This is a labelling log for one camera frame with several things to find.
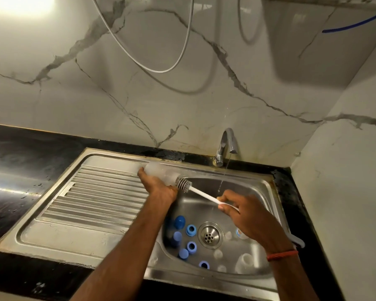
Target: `water stream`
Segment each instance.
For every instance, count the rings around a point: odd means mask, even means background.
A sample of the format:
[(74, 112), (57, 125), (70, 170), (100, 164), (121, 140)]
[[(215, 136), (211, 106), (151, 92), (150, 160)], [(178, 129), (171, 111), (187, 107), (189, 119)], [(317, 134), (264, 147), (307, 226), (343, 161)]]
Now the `water stream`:
[[(225, 170), (224, 170), (223, 177), (226, 175), (227, 168), (229, 167), (230, 159), (231, 159), (231, 153), (230, 153), (230, 155), (229, 155), (229, 160), (227, 161), (227, 165), (226, 165), (226, 168), (225, 168)], [(221, 185), (222, 185), (223, 182), (224, 182), (224, 180), (223, 180), (223, 178), (222, 178), (222, 179), (221, 179), (221, 182), (220, 182), (220, 186), (219, 186), (218, 189), (217, 189), (217, 196), (221, 196), (220, 189), (221, 189)]]

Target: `faucet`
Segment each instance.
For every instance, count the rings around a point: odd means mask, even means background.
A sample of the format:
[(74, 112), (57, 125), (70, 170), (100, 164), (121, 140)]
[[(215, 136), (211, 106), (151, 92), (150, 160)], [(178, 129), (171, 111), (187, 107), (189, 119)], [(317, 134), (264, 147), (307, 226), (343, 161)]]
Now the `faucet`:
[(237, 154), (237, 140), (235, 139), (234, 132), (231, 128), (226, 128), (221, 137), (220, 146), (215, 155), (215, 166), (223, 166), (223, 154), (226, 145), (230, 146), (230, 153)]

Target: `blue pipe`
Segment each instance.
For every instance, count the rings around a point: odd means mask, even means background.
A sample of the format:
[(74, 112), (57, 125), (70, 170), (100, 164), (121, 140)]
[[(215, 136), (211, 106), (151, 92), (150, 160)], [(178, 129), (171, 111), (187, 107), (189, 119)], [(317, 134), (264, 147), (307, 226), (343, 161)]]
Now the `blue pipe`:
[(376, 15), (374, 15), (373, 17), (371, 17), (369, 19), (363, 20), (363, 21), (355, 23), (355, 24), (351, 24), (351, 25), (348, 25), (348, 26), (340, 27), (340, 28), (330, 28), (330, 29), (327, 29), (327, 30), (322, 30), (321, 32), (322, 33), (342, 32), (343, 30), (349, 30), (351, 28), (355, 28), (355, 27), (364, 25), (364, 24), (369, 23), (370, 21), (373, 21), (375, 19), (376, 19)]

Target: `sink drain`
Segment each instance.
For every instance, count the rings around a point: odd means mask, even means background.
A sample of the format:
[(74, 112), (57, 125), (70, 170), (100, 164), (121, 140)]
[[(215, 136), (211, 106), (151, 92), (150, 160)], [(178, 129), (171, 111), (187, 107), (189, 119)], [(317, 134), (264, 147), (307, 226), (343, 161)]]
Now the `sink drain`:
[(206, 222), (199, 227), (198, 238), (204, 247), (215, 249), (223, 242), (223, 232), (217, 224)]

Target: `black countertop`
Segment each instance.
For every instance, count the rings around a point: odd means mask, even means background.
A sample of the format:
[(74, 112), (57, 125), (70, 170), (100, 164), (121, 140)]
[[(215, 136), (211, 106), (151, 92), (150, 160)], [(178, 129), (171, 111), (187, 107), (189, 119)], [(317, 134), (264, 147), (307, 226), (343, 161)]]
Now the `black countertop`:
[[(0, 126), (0, 238), (86, 147), (212, 165), (210, 157), (197, 154)], [(240, 161), (231, 161), (229, 168), (274, 176), (290, 230), (306, 243), (299, 256), (316, 293), (321, 300), (343, 300), (290, 169)], [(75, 265), (0, 253), (0, 291), (45, 300), (68, 300), (91, 271)], [(182, 293), (192, 298), (241, 299), (150, 280), (144, 280), (138, 299), (147, 298), (153, 292), (168, 292), (168, 295), (170, 291), (172, 295)]]

